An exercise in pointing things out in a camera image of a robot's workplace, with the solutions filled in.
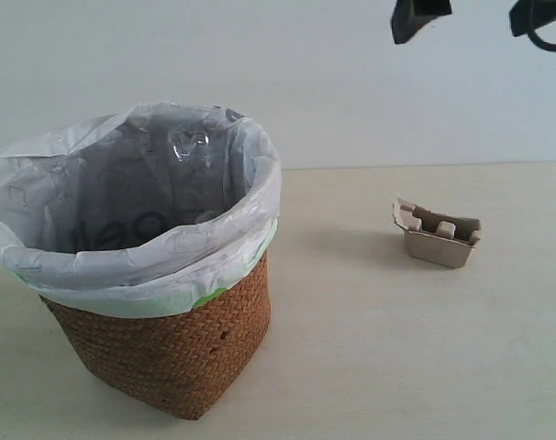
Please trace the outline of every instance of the woven basket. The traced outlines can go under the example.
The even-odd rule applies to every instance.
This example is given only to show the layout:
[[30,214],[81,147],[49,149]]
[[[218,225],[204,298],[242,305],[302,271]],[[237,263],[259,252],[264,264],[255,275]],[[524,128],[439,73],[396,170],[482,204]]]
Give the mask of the woven basket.
[[175,316],[122,319],[42,301],[91,373],[159,410],[197,420],[240,374],[268,329],[267,257],[232,289]]

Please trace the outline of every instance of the beige table surface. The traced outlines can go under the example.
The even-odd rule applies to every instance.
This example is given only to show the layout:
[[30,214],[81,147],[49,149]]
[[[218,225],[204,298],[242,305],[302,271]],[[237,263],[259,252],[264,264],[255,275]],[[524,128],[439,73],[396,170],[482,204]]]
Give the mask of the beige table surface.
[[[400,196],[479,216],[464,269],[411,259]],[[556,164],[293,171],[272,324],[201,421],[91,377],[0,270],[0,439],[556,439]]]

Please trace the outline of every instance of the white wall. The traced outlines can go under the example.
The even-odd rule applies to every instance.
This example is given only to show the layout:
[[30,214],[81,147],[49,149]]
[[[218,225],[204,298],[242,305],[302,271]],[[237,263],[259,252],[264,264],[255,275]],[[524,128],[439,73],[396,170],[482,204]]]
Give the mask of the white wall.
[[286,168],[556,160],[556,54],[514,2],[395,46],[394,0],[5,0],[0,142],[165,99],[254,116]]

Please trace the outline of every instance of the plastic bag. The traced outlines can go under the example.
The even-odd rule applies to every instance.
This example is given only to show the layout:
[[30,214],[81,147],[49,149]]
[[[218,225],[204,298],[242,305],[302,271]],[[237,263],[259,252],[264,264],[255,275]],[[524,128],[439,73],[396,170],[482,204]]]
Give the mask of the plastic bag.
[[0,151],[0,264],[77,309],[179,314],[255,267],[280,191],[250,118],[140,104]]

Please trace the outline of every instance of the egg carton piece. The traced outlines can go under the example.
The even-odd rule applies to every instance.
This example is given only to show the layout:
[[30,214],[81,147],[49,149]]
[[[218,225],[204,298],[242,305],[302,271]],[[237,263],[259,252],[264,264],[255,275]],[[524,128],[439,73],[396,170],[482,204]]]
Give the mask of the egg carton piece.
[[433,213],[402,199],[393,205],[393,218],[405,231],[408,255],[453,269],[465,266],[482,232],[477,218]]

